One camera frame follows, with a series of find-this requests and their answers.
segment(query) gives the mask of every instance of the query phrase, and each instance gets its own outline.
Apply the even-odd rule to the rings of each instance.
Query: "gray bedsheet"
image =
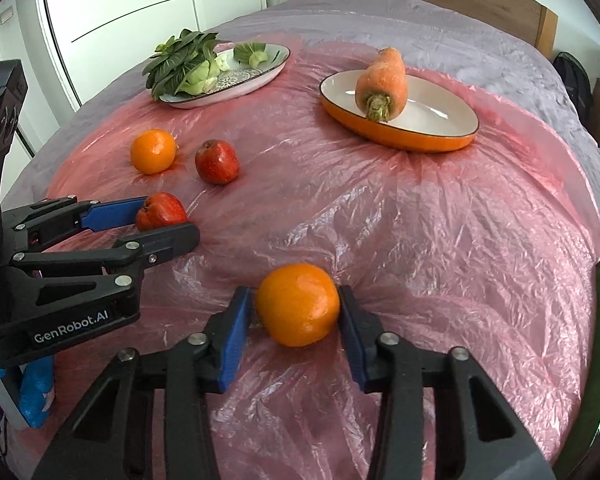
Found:
[[[289,0],[217,30],[227,40],[284,31],[309,42],[391,45],[411,66],[446,72],[510,99],[553,127],[567,143],[589,179],[600,211],[600,149],[596,141],[580,124],[549,61],[509,34],[420,0]],[[81,140],[144,89],[141,70],[142,65],[129,70],[85,104],[24,169],[3,207],[44,198],[58,167]]]

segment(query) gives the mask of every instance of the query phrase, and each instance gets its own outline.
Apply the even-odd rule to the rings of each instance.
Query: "oval plate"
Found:
[[[275,79],[282,72],[291,54],[286,46],[276,44],[268,44],[265,52],[269,55],[269,60],[260,63],[257,68],[251,68],[248,64],[234,59],[232,48],[225,50],[218,54],[218,57],[224,57],[231,70],[220,73],[218,83],[211,92],[197,96],[165,94],[160,96],[160,101],[174,108],[189,110],[250,94]]]
[[[320,84],[322,106],[349,130],[410,152],[452,152],[474,140],[478,117],[472,108],[442,86],[411,75],[405,75],[409,101],[400,116],[388,123],[369,121],[354,98],[362,72],[340,72]]]

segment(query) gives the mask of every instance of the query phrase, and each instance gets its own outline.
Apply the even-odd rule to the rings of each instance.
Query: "carrot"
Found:
[[[356,105],[375,123],[390,121],[407,104],[407,79],[400,52],[393,47],[380,51],[356,84]]]

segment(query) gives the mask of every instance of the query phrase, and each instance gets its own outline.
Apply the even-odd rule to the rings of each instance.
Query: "pink plastic wrap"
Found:
[[[565,144],[506,100],[415,70],[476,110],[474,143],[423,155],[367,142],[323,111],[318,85],[364,68],[376,49],[262,39],[292,51],[265,88],[195,110],[143,93],[59,170],[49,196],[108,201],[169,191],[202,241],[189,257],[147,272],[139,322],[58,355],[56,405],[42,431],[17,436],[20,466],[35,464],[119,348],[170,348],[224,308],[237,285],[258,286],[273,268],[298,261],[352,285],[387,329],[421,348],[468,347],[545,456],[555,457],[586,379],[600,259],[598,213]],[[173,132],[180,147],[173,168],[151,177],[128,161],[132,139],[149,128]],[[242,163],[227,187],[196,174],[195,151],[209,138],[231,142]],[[108,246],[133,231],[83,234],[62,249]],[[210,396],[210,407],[225,480],[366,475],[378,397],[352,382],[336,333],[287,349],[253,328],[237,381],[224,396]],[[429,401],[426,412],[429,438]],[[430,479],[428,444],[424,453]]]

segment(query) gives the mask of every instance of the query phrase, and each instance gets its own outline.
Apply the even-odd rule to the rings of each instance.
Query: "red apple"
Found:
[[[234,147],[225,140],[206,140],[196,152],[196,170],[209,184],[228,184],[240,173]]]
[[[150,231],[188,221],[189,217],[182,203],[171,193],[151,195],[136,214],[136,225],[139,231]]]

